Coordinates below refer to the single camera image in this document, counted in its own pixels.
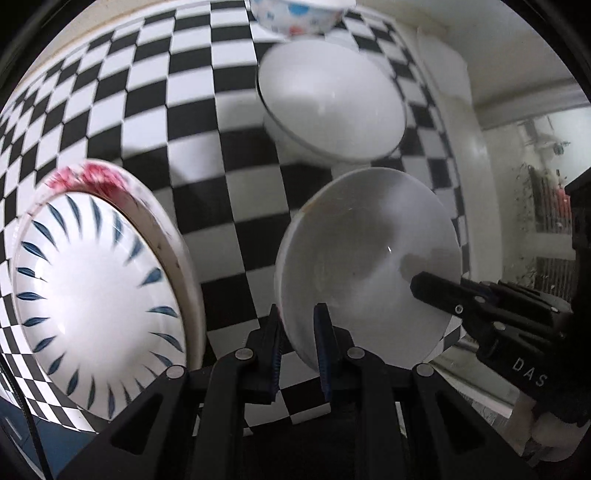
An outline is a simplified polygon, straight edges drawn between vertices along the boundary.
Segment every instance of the screw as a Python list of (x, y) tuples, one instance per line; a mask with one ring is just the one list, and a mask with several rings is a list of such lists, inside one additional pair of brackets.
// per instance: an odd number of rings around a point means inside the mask
[(349, 358), (359, 360), (365, 356), (365, 350), (359, 348), (358, 346), (352, 346), (349, 350), (347, 350), (347, 356)]
[(184, 368), (180, 365), (173, 365), (168, 367), (166, 370), (166, 376), (174, 380), (175, 378), (181, 378), (184, 375)]
[(249, 360), (254, 355), (254, 352), (249, 348), (240, 348), (240, 350), (236, 350), (234, 356), (239, 360)]
[(434, 372), (435, 372), (435, 370), (429, 364), (418, 364), (417, 365), (417, 373), (421, 377), (430, 377), (431, 375), (433, 375)]

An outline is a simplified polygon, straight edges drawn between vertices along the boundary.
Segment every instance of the black cable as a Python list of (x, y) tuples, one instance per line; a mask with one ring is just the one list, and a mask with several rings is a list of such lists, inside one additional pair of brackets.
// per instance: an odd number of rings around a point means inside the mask
[(31, 439), (33, 440), (33, 447), (35, 448), (35, 453), (37, 454), (37, 458), (39, 458), (39, 463), (41, 464), (41, 471), (43, 472), (43, 475), (45, 475), (46, 480), (53, 480), (53, 475), (51, 474), (51, 469), (49, 468), (49, 462), (47, 462), (45, 450), (43, 450), (43, 444), (41, 443), (41, 437), (39, 436), (39, 431), (37, 430), (37, 426), (33, 420), (33, 415), (31, 414), (29, 405), (25, 400), (25, 395), (23, 395), (21, 387), (17, 383), (17, 379), (14, 378), (10, 367), (6, 363), (6, 360), (4, 360), (4, 356), (1, 353), (0, 372), (2, 372), (4, 377), (6, 377), (6, 380), (8, 380), (8, 384), (10, 385), (10, 388), (12, 388), (12, 392), (15, 394), (17, 399), (18, 406), (21, 408), (22, 413), (25, 416), (27, 427), (29, 428), (29, 433), (31, 434)]

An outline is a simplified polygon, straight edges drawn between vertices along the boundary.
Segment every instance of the colorful patterned bowl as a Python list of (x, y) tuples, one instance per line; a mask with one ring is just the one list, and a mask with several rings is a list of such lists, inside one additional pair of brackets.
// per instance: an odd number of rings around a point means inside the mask
[(355, 5), (355, 0), (251, 0), (251, 11), (263, 27), (275, 33), (311, 35), (328, 32)]

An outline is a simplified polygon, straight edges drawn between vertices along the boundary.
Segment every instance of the bowl rim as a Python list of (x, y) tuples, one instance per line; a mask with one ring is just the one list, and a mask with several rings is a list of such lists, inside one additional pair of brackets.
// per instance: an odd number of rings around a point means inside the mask
[[(344, 48), (345, 50), (351, 51), (353, 53), (359, 53), (359, 52), (355, 52), (355, 50), (351, 50), (350, 48), (347, 48), (343, 45), (339, 45), (338, 43), (331, 43), (331, 42), (326, 42), (326, 40), (317, 40), (314, 37), (300, 37), (297, 41), (321, 41), (322, 43), (330, 43), (331, 45), (335, 45), (337, 47), (340, 48)], [(283, 42), (283, 43), (278, 43), (276, 45), (274, 45), (273, 47), (271, 47), (269, 49), (269, 51), (273, 51), (277, 48), (280, 48), (281, 46), (290, 44), (291, 42)], [(290, 137), (292, 140), (294, 140), (296, 143), (300, 144), (301, 146), (307, 148), (308, 150), (311, 150), (312, 152), (314, 152), (316, 155), (320, 155), (322, 157), (326, 157), (328, 160), (333, 160), (333, 161), (345, 161), (348, 163), (356, 163), (356, 164), (365, 164), (365, 163), (370, 163), (373, 161), (378, 161), (381, 160), (383, 158), (388, 158), (390, 157), (390, 155), (392, 155), (392, 153), (394, 153), (394, 151), (398, 148), (398, 146), (402, 143), (402, 139), (404, 138), (404, 135), (406, 134), (406, 129), (407, 129), (407, 121), (408, 121), (408, 114), (407, 114), (407, 108), (406, 108), (406, 101), (404, 100), (404, 95), (402, 95), (402, 92), (400, 91), (400, 87), (398, 87), (398, 84), (394, 81), (393, 78), (389, 77), (388, 75), (386, 75), (384, 72), (382, 72), (382, 70), (374, 65), (370, 59), (364, 58), (364, 60), (368, 61), (371, 65), (375, 66), (378, 71), (384, 75), (384, 77), (386, 77), (386, 79), (390, 80), (390, 82), (392, 83), (392, 86), (394, 87), (394, 89), (397, 91), (398, 95), (400, 96), (400, 99), (402, 101), (402, 115), (404, 117), (404, 130), (402, 132), (402, 136), (400, 137), (400, 139), (398, 140), (398, 142), (394, 145), (394, 147), (392, 149), (390, 149), (389, 151), (387, 151), (384, 154), (381, 154), (377, 157), (373, 157), (373, 158), (364, 158), (363, 160), (359, 159), (359, 158), (355, 158), (355, 157), (344, 157), (341, 155), (336, 155), (334, 153), (331, 152), (327, 152), (326, 150), (322, 150), (319, 147), (316, 147), (315, 145), (312, 145), (310, 143), (308, 143), (306, 140), (304, 140), (302, 137), (300, 137), (299, 135), (297, 135), (295, 132), (292, 132), (289, 128), (287, 128), (283, 122), (281, 122), (277, 116), (271, 111), (271, 109), (269, 108), (269, 105), (267, 104), (267, 102), (265, 101), (265, 98), (263, 97), (262, 94), (262, 90), (261, 90), (261, 85), (260, 85), (260, 81), (259, 78), (261, 76), (261, 66), (263, 64), (263, 62), (265, 61), (265, 58), (263, 57), (261, 59), (261, 62), (259, 65), (257, 65), (256, 67), (256, 78), (255, 78), (255, 87), (256, 87), (256, 92), (259, 96), (259, 98), (261, 99), (261, 103), (263, 105), (263, 107), (265, 108), (265, 112), (271, 117), (271, 119), (281, 128), (281, 130), (283, 132), (285, 132), (288, 137)]]

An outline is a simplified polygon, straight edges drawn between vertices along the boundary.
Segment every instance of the black and white checkered wall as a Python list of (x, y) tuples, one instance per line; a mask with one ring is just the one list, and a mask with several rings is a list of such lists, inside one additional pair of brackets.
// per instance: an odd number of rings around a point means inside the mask
[[(318, 189), (350, 170), (289, 163), (262, 128), (255, 71), (285, 41), (264, 30), (242, 0), (168, 2), (105, 27), (28, 80), (0, 115), (0, 348), (37, 416), (73, 429), (104, 421), (79, 409), (39, 369), (12, 307), (7, 259), (38, 182), (54, 168), (100, 158), (152, 190), (184, 236), (207, 317), (206, 365), (242, 346), (274, 300), (275, 256), (291, 217)], [(359, 49), (398, 85), (408, 125), (390, 158), (431, 188), (469, 253), (462, 191), (439, 112), (392, 24), (350, 12), (326, 41)], [(450, 325), (436, 351), (460, 336)], [(13, 401), (5, 379), (5, 392)], [(329, 410), (317, 375), (291, 349), (271, 406), (246, 407), (256, 433)]]

